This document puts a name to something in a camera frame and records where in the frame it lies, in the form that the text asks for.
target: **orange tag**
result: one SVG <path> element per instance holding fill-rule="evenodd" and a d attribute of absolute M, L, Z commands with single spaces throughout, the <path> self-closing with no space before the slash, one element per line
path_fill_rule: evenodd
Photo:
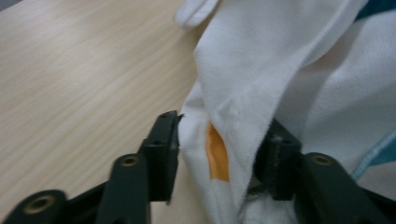
<path fill-rule="evenodd" d="M 206 154 L 209 160 L 210 179 L 229 182 L 227 150 L 222 138 L 211 122 L 209 122 L 206 132 Z"/>

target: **black plastic part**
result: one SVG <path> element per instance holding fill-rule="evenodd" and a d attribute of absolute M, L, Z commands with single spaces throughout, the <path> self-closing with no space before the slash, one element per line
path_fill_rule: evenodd
<path fill-rule="evenodd" d="M 332 157 L 308 153 L 298 174 L 302 185 L 295 208 L 300 223 L 390 223 Z"/>
<path fill-rule="evenodd" d="M 71 224 L 93 224 L 106 183 L 90 189 L 67 203 L 67 215 Z"/>
<path fill-rule="evenodd" d="M 66 196 L 60 190 L 44 190 L 20 202 L 4 224 L 64 224 L 68 223 L 64 210 Z"/>
<path fill-rule="evenodd" d="M 148 161 L 151 202 L 171 200 L 178 165 L 177 125 L 180 118 L 176 111 L 161 114 L 139 149 Z"/>
<path fill-rule="evenodd" d="M 362 189 L 370 200 L 392 222 L 396 223 L 396 202 L 367 189 Z"/>
<path fill-rule="evenodd" d="M 95 223 L 150 223 L 149 181 L 143 155 L 124 155 L 114 162 Z"/>
<path fill-rule="evenodd" d="M 294 193 L 293 163 L 301 143 L 273 120 L 257 153 L 254 173 L 274 200 L 289 201 Z"/>

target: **white cloth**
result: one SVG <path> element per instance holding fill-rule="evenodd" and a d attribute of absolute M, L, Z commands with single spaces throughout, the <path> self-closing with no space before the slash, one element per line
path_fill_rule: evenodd
<path fill-rule="evenodd" d="M 175 14 L 175 22 L 183 29 L 198 26 L 215 8 L 218 0 L 186 0 Z"/>
<path fill-rule="evenodd" d="M 177 14 L 189 16 L 176 16 L 178 24 L 200 13 L 188 2 Z M 199 76 L 179 124 L 182 153 L 213 223 L 295 222 L 288 202 L 266 194 L 247 200 L 256 151 L 274 116 L 303 153 L 333 156 L 348 172 L 396 129 L 396 13 L 353 23 L 365 3 L 223 1 L 194 52 Z M 183 27 L 205 16 L 198 18 Z M 228 181 L 210 175 L 209 121 L 226 146 Z"/>

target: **wood grain surface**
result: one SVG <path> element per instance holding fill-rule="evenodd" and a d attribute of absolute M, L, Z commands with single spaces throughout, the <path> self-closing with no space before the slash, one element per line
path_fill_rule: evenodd
<path fill-rule="evenodd" d="M 200 31 L 181 0 L 24 0 L 0 12 L 0 219 L 42 189 L 69 198 L 108 179 L 196 79 Z M 207 223 L 183 161 L 153 223 Z"/>

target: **white garment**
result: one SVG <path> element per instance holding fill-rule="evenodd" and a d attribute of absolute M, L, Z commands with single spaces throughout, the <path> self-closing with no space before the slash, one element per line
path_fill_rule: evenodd
<path fill-rule="evenodd" d="M 213 11 L 218 0 L 186 0 L 175 14 L 175 22 L 183 29 L 198 26 Z"/>
<path fill-rule="evenodd" d="M 200 13 L 188 2 L 178 15 Z M 199 76 L 179 124 L 182 153 L 213 223 L 295 222 L 291 203 L 246 197 L 273 116 L 303 153 L 333 156 L 349 172 L 396 129 L 396 13 L 352 24 L 365 3 L 223 1 L 194 52 Z M 176 16 L 177 23 L 185 18 L 193 15 Z M 205 16 L 196 18 L 184 27 Z M 229 181 L 209 174 L 209 121 L 226 146 Z"/>

